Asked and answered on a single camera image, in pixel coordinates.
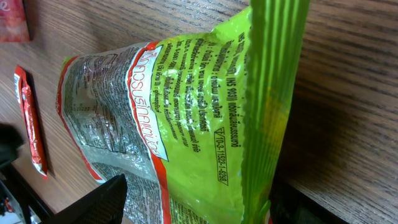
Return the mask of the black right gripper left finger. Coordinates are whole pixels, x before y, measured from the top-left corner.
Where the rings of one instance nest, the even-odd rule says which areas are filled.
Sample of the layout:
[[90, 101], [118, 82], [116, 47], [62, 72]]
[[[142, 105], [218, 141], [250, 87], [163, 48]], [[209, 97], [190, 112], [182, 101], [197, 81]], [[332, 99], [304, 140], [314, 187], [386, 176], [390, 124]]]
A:
[[116, 175], [42, 224], [121, 224], [126, 196], [125, 175]]

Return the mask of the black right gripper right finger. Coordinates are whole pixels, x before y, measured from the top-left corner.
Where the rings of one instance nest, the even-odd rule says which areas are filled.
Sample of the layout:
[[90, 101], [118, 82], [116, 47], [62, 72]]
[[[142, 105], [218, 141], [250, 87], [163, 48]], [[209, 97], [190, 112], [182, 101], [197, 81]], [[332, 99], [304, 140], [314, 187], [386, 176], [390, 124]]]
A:
[[282, 180], [275, 180], [270, 194], [275, 224], [348, 224]]

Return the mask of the red stick packet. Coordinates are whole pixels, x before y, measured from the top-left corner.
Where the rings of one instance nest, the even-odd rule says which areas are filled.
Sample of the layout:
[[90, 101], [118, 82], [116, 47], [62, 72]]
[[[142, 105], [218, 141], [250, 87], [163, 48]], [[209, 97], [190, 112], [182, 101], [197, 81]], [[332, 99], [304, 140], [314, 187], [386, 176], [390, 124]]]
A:
[[32, 164], [43, 179], [47, 180], [47, 160], [35, 105], [35, 96], [28, 82], [26, 71], [19, 65], [16, 66], [14, 72], [14, 86], [22, 119], [27, 130]]

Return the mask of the green gummy candy bag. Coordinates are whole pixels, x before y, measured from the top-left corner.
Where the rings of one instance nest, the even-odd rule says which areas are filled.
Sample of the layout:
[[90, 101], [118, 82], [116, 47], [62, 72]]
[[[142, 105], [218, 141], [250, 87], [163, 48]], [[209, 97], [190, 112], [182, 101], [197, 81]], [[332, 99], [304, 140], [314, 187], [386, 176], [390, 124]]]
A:
[[212, 31], [64, 61], [57, 111], [133, 223], [270, 223], [309, 0], [251, 1]]

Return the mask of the orange Kleenex tissue pack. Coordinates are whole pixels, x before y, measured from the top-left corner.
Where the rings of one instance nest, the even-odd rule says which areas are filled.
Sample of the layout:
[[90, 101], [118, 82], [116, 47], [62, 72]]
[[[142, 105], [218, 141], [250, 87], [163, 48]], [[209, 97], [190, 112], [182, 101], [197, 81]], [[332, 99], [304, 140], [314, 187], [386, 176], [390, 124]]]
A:
[[1, 42], [29, 42], [23, 0], [1, 0]]

